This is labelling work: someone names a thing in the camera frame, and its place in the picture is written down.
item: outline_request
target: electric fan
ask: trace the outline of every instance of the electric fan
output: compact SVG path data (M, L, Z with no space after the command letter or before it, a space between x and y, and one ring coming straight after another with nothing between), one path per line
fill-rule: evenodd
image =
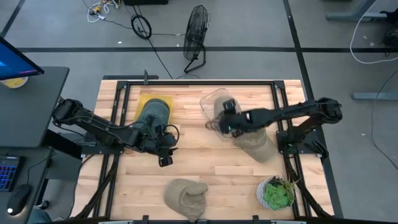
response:
M206 64L206 48L203 45L205 41L206 31L208 28L207 10L202 5L193 8L188 21L187 31L184 40L184 57L190 61L184 69L188 73L194 69L200 68ZM199 53L203 50L203 63L194 68L188 69L189 66L198 60Z

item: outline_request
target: fan cage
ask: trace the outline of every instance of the fan cage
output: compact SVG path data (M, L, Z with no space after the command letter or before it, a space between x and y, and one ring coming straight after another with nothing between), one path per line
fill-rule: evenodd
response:
M193 8L184 40L184 57L194 60L198 57L205 41L208 23L207 9L202 5Z

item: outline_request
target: succulent plant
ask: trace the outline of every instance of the succulent plant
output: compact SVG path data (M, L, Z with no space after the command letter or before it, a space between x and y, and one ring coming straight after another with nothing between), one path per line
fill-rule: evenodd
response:
M294 200L294 183L282 179L273 179L265 187L263 199L272 210L279 210L291 206Z

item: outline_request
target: fan base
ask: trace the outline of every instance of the fan base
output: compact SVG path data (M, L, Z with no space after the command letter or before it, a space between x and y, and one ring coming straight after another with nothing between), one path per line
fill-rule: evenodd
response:
M206 64L206 47L205 47L204 45L202 45L201 47L202 47L202 49L203 49L203 63L202 63L201 65L198 65L198 66L196 66L196 67L193 67L193 68L188 69L189 66L191 66L191 64L192 64L195 60L198 60L198 58L192 59L192 60L190 61L190 63L189 63L189 64L185 67L185 69L184 69L185 74L188 74L188 72L191 72L191 71L193 71L193 70L195 70L195 69L197 69L197 68L200 68L200 67L202 67L202 66L204 66L204 65Z

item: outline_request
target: cable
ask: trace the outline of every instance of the cable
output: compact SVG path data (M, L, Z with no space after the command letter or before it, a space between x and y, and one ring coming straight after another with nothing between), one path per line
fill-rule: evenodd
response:
M361 61L360 59L356 58L356 57L355 57L355 54L354 54L354 52L353 52L353 42L354 42L355 33L356 33L356 30L358 29L359 23L362 21L362 19L363 19L363 17L365 16L365 14L369 12L369 10L373 7L373 5L374 5L376 2L377 2L377 1L375 1L375 2L371 5L371 7L369 7L369 9L368 9L368 10L361 16L361 18L359 19L359 21L358 21L358 23L356 24L356 27L355 27L355 29L354 29L354 34L353 34L353 38L351 39L351 43L349 43L349 51L351 52L351 55L353 55L354 59L355 59L357 62L362 63L362 64L366 64L366 65L375 64L375 63L380 63L380 62L391 62L391 61L393 61L393 60L397 60L397 59L398 59L398 57L396 57L396 58L392 58L392 59L378 60L378 61L375 61L375 62L363 62L363 61Z
M40 162L34 164L33 166L29 167L29 169L27 170L27 180L26 180L26 184L29 184L29 173L30 173L31 168L40 165L42 162L46 161L47 159L50 159L51 157L53 157L53 156L55 156L55 155L57 155L57 153L56 153L56 152L53 152L53 154L52 154L51 156L48 156L48 157L46 157L45 159L43 159L42 161L40 161Z
M79 175L80 175L80 171L81 171L81 168L83 167L83 165L84 165L89 159L91 159L93 156L94 156L94 154L91 155L91 156L89 156L89 157L87 157L87 159L85 159L85 160L80 164ZM76 180L76 184L75 184L75 186L74 186L74 188L73 188L73 201L72 201L72 206L70 207L70 212L69 212L69 215L67 216L67 218L70 218L70 215L72 214L73 207L75 206L76 187L77 187L77 182L78 182L78 181L79 181L79 180Z
M131 26L133 27L133 30L134 30L133 17L139 15L139 16L142 17L143 19L145 19L145 18L142 16L141 8L139 7L139 5L138 5L138 9L139 9L139 11L140 11L140 14L137 13L137 9L136 9L136 7L135 7L134 5L133 5L132 7L133 7L133 9L134 9L134 12L136 13L136 15L133 15L133 16L131 17ZM153 45L152 42L149 40L149 37L150 37L152 31L150 30L149 34L147 34L147 32L145 31L145 27L144 27L144 25L142 25L142 22L141 22L141 19L140 19L140 18L138 18L138 21L139 21L139 23L140 23L140 25L141 25L141 27L142 27L142 30L144 31L144 33L145 33L145 35L146 35L146 37L147 37L146 39L149 41L149 44L150 44L150 46L152 47L152 49L154 50L154 52L155 52L157 58L159 59L159 61L160 61L161 64L163 65L163 67L164 67L164 69L166 70L167 74L169 74L169 77L170 77L171 79L173 79L173 76L170 74L169 70L168 70L168 69L166 68L166 66L164 65L162 59L160 59L159 54L156 52L156 49L155 49L154 45Z
M123 27L123 28L125 28L125 29L132 29L132 28L130 28L130 27L126 27L126 26L124 26L124 25L122 25L122 24L120 24L120 23L117 23L117 22L114 22L114 21L109 21L109 20L107 20L107 19L104 19L103 21L104 21L104 22L111 22L111 23L116 24L116 25L118 25L118 26L121 26L121 27Z
M178 140L180 140L180 131L178 130L178 128L176 127L176 125L168 124L168 125L164 126L163 132L164 132L164 130L167 129L167 127L173 127L173 128L177 131L177 139L175 140L175 144L177 145Z
M6 153L6 156L8 156L8 154L11 152L12 149L8 150L8 152Z
M83 4L86 6L86 8L87 8L87 9L89 9L89 7L87 6L87 4L86 4L86 1L85 1L85 0L83 0Z
M380 151L380 152L392 163L392 165L394 165L394 167L398 170L398 166L395 164L395 162L394 162L390 157L388 157L387 154L384 153L384 152L377 146L377 144L376 144L376 142L375 142L375 140L374 140L374 137L373 137L373 119L374 119L374 116L373 116L373 115L374 115L374 106L376 105L376 101L377 101L377 98L378 98L380 92L383 90L383 88L384 88L385 85L388 83L388 81L390 81L390 79L391 79L392 77L394 77L397 73L398 73L398 70L396 70L396 71L384 82L383 86L381 86L380 90L379 90L378 93L376 94L376 97L375 97L375 99L374 99L374 101L373 101L372 110L371 110L371 138L372 138L373 146L374 146L378 151Z
M198 79L201 79L199 76L191 74L191 73L187 73L187 74L181 75L181 76L179 76L179 77L177 77L175 79L179 79L179 78L182 78L182 77L187 76L187 75L191 75L191 76L197 77Z
M130 14L130 16L133 16L132 13L130 12L130 10L127 8L127 6L124 5L124 7L126 8L127 12ZM172 35L172 36L177 36L178 37L178 36L183 36L185 34L155 34L155 33L152 33L152 35Z
M98 5L101 5L101 4L103 4L102 6L101 6L101 8L102 9L104 9L104 11L105 11L105 13L109 13L109 7L108 6L113 6L114 4L112 4L112 3L109 3L109 2L104 2L103 0L99 0L99 2L98 3L96 3L96 4L94 4L94 5L92 5L92 6L90 6L88 9L87 9L87 21L88 22L90 22L90 23L94 23L94 22L97 22L97 21L99 21L101 18L100 18L100 13L98 13L98 12L95 12L95 14L98 16L98 18L96 19L96 20L94 20L94 21L91 21L90 20L90 12L91 11L93 11L93 10L91 10L93 7L95 7L95 6L98 6Z

